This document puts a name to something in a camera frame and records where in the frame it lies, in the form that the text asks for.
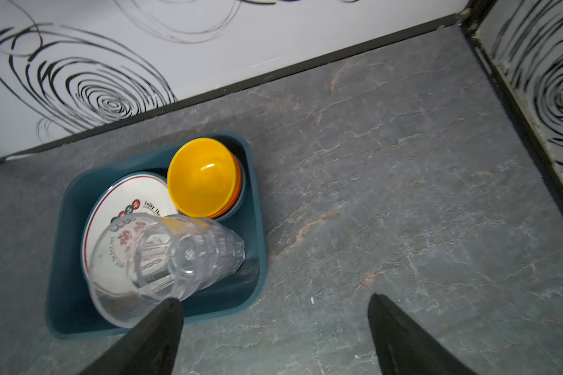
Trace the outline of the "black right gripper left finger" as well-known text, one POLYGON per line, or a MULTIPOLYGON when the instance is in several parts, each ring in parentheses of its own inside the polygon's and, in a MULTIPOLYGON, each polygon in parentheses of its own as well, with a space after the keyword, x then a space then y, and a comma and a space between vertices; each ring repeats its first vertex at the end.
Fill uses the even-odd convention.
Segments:
POLYGON ((168 298, 81 373, 171 374, 183 327, 181 302, 168 298))

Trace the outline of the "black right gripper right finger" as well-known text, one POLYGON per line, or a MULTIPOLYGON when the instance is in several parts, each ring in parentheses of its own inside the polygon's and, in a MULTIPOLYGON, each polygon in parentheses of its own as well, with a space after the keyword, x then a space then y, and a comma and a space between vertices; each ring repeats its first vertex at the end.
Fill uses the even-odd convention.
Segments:
POLYGON ((383 374, 473 374, 385 295, 374 294, 368 322, 383 374))

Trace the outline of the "blue bowl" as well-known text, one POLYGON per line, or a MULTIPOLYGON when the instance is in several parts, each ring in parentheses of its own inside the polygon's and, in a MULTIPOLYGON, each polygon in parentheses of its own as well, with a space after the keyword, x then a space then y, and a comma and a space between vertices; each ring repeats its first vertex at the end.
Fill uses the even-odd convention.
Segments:
POLYGON ((229 219, 239 210, 239 208, 242 205, 242 202, 243 202, 244 196, 245 196, 245 192, 246 192, 247 177, 246 177, 246 172, 245 172, 242 165, 240 165, 240 170, 241 170, 242 180, 241 180, 241 187, 240 187, 240 190, 239 190, 239 196, 236 199, 236 202, 234 203, 234 205, 228 211, 226 211, 225 213, 223 213, 220 216, 215 218, 216 221, 221 222, 221 221, 229 219))

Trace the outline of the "orange bowl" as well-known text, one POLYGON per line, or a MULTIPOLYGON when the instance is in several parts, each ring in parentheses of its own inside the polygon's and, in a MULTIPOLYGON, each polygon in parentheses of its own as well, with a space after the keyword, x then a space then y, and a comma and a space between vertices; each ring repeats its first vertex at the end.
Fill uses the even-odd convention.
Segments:
POLYGON ((226 206, 216 212, 214 215, 210 216, 211 219, 219 219, 227 214, 233 207, 236 205, 237 201, 239 200, 239 196, 241 194, 242 186, 243 186, 243 172, 242 167, 237 159, 236 156, 233 156, 235 165, 236 165, 236 187, 234 193, 230 200, 227 202, 226 206))

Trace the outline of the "yellow bowl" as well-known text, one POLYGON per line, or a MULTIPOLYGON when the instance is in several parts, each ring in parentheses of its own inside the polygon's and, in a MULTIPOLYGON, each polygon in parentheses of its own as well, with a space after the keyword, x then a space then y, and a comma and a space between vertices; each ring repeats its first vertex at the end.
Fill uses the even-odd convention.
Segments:
POLYGON ((236 187, 236 165, 223 143, 200 137, 175 153, 167 188, 178 210, 192 218, 210 218, 226 206, 236 187))

